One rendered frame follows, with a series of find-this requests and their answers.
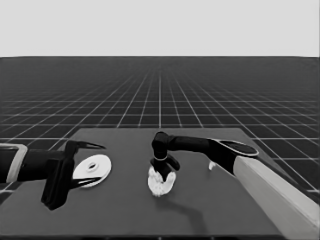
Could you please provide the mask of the large thick white disc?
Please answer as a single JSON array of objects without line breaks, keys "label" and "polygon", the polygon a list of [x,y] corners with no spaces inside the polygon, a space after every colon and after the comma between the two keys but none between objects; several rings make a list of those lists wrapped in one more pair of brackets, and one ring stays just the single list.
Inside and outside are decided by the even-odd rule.
[{"label": "large thick white disc", "polygon": [[95,154],[81,161],[73,172],[73,178],[84,180],[85,178],[94,178],[94,181],[87,182],[83,188],[94,187],[102,183],[110,174],[112,163],[105,154]]}]

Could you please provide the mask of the white round carrier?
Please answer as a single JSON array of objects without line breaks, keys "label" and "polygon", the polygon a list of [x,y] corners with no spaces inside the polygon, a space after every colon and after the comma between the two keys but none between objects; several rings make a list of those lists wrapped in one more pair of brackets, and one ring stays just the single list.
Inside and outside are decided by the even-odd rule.
[{"label": "white round carrier", "polygon": [[[159,181],[158,175],[157,175],[157,178],[150,178],[150,177],[148,176],[148,178],[147,178],[148,187],[149,187],[150,185],[156,185],[156,182],[161,182],[161,181]],[[164,195],[168,194],[168,193],[172,190],[173,186],[174,186],[174,184],[173,184],[172,186],[168,186],[168,185],[167,185],[167,187],[166,187],[165,189],[162,189],[162,193],[161,193],[160,196],[164,196]]]}]

